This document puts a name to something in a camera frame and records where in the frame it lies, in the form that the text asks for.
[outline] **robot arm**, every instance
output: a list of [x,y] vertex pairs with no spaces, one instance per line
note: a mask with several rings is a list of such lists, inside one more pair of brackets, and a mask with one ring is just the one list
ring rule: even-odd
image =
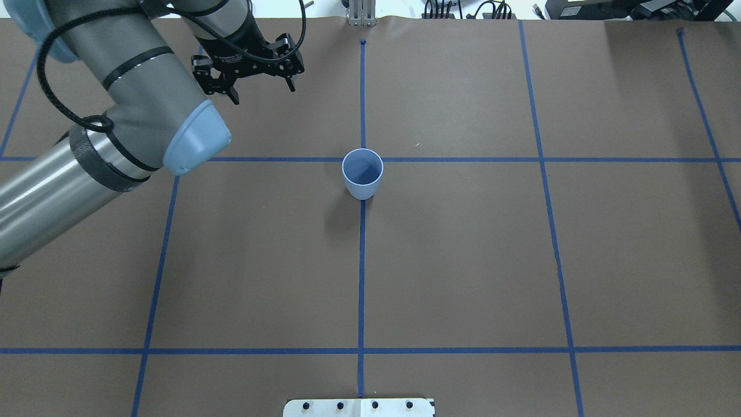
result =
[[[304,70],[289,35],[273,44],[265,41],[248,0],[171,2],[201,23],[191,24],[209,54],[193,57],[198,84],[151,24],[151,18],[168,11],[161,0],[4,3],[39,44],[52,30],[81,16],[133,11],[92,19],[50,44],[50,55],[60,61],[81,59],[115,105],[98,122],[86,119],[88,128],[73,125],[49,152],[0,185],[0,279],[162,166],[186,174],[224,149],[230,132],[204,93],[226,93],[237,103],[237,78],[269,73],[286,78],[292,87],[293,76]],[[140,13],[134,13],[137,7]],[[232,45],[225,46],[225,41]],[[216,79],[210,75],[212,67],[221,71]]]

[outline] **light blue cup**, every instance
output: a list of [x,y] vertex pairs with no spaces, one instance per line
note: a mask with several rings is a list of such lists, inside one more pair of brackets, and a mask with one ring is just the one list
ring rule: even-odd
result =
[[358,200],[367,200],[381,183],[383,160],[370,149],[356,149],[342,160],[342,175],[350,194]]

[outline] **black band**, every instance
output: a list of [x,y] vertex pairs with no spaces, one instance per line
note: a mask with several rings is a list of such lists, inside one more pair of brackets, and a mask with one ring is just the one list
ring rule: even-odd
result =
[[85,132],[70,135],[70,149],[75,159],[95,181],[104,187],[119,193],[132,191],[139,184],[149,180],[140,180],[120,172],[115,166],[101,158]]
[[155,56],[164,55],[166,53],[174,53],[173,50],[170,49],[170,47],[167,46],[160,46],[160,47],[153,47],[150,50],[147,50],[145,52],[140,53],[137,56],[134,56],[132,59],[129,59],[128,61],[124,62],[123,64],[119,65],[115,70],[112,70],[108,76],[105,77],[103,82],[103,88],[106,90],[110,88],[110,86],[116,82],[117,79],[121,78],[129,72],[130,70],[134,69],[135,66],[141,65],[146,61],[149,61],[150,59],[154,58]]
[[131,154],[131,152],[128,151],[128,149],[124,148],[124,146],[119,142],[119,138],[116,137],[115,134],[113,134],[113,131],[110,131],[107,133],[108,140],[110,140],[111,143],[113,143],[113,147],[116,148],[119,152],[121,152],[121,155],[123,155],[129,162],[136,165],[138,168],[143,169],[145,171],[154,172],[157,171],[157,168],[151,167],[142,161],[136,159],[135,156]]
[[195,17],[202,17],[202,16],[208,16],[211,13],[215,13],[217,10],[221,9],[222,7],[226,6],[226,4],[229,2],[229,0],[221,0],[216,6],[209,7],[206,10],[201,10],[199,12],[190,12],[192,16]]

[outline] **white label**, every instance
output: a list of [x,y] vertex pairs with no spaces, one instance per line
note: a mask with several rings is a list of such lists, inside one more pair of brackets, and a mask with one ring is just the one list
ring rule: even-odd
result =
[[561,16],[560,17],[576,16],[576,15],[579,14],[579,10],[581,10],[581,9],[582,9],[581,6],[566,7],[561,12]]

